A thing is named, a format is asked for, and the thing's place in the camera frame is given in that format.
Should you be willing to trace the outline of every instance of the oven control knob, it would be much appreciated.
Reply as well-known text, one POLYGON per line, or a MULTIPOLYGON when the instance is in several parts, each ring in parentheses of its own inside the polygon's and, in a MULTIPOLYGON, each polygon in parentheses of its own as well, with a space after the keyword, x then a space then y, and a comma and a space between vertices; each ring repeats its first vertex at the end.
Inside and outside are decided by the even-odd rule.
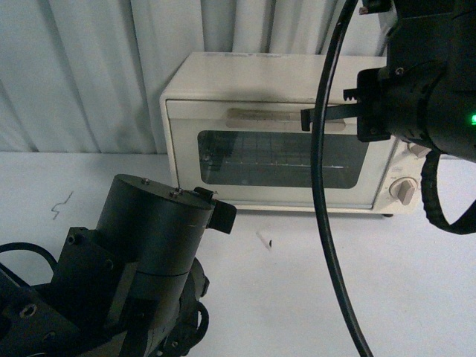
POLYGON ((417 158, 424 158, 426 154, 428 154, 431 151, 431 149, 427 147, 422 147, 421 145, 417 145, 417 144, 409 144, 408 149, 417 158))
POLYGON ((418 183, 414 178, 402 177, 392 183, 390 186, 390 195, 398 199, 402 205, 407 206, 410 204, 411 198, 414 196, 417 188, 418 183))

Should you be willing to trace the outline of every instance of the oven glass window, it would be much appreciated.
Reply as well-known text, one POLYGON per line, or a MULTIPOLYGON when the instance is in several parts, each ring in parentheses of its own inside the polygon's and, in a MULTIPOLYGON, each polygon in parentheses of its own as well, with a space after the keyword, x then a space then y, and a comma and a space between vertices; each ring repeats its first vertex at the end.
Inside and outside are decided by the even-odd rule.
MULTIPOLYGON (((198 142, 206 184, 311 187, 309 133, 210 130, 200 132, 198 142)), ((367 148, 355 135, 326 134, 324 186, 354 187, 367 148)))

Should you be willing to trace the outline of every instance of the oven door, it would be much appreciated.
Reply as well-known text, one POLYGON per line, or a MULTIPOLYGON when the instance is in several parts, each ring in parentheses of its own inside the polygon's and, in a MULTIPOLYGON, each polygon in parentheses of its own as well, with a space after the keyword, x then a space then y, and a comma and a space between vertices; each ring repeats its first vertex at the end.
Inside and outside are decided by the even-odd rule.
MULTIPOLYGON (((245 208, 312 206, 309 104, 168 100, 177 184, 203 186, 245 208)), ((324 186, 329 208, 370 210, 395 140, 361 143, 356 119, 326 123, 324 186)))

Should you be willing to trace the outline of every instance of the screw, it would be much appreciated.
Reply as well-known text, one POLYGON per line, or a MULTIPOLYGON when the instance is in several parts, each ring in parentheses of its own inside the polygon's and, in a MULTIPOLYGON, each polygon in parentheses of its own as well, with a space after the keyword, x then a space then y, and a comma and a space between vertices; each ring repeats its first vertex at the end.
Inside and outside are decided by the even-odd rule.
POLYGON ((404 70, 402 67, 398 67, 398 68, 395 70, 395 74, 396 74, 397 76, 402 76, 404 73, 405 73, 405 70, 404 70))
POLYGON ((174 191, 169 192, 169 196, 176 198, 178 195, 181 195, 184 193, 184 189, 180 187, 176 187, 174 191))
POLYGON ((76 233, 73 236, 68 236, 68 238, 66 239, 66 242, 69 245, 80 244, 83 241, 83 239, 84 239, 84 236, 81 233, 76 233))
POLYGON ((43 336, 43 341, 44 342, 49 342, 51 340, 54 340, 57 336, 57 333, 54 331, 48 332, 46 335, 43 336))
POLYGON ((106 260, 106 262, 104 263, 104 266, 106 267, 107 270, 112 270, 114 269, 114 262, 110 259, 106 260))
POLYGON ((30 318, 36 314, 37 309, 38 307, 34 303, 29 303, 20 311, 19 316, 22 319, 30 318))

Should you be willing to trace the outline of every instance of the oven door handle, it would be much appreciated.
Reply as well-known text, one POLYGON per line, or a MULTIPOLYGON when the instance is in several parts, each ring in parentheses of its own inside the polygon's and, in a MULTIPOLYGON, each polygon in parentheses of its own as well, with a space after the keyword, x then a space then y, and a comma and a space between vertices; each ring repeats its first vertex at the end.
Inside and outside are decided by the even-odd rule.
MULTIPOLYGON (((300 112, 279 112, 269 110, 229 109, 226 112, 226 126, 230 129, 278 130, 301 132, 300 112)), ((346 123, 342 119, 326 121, 326 133, 343 132, 346 123)))

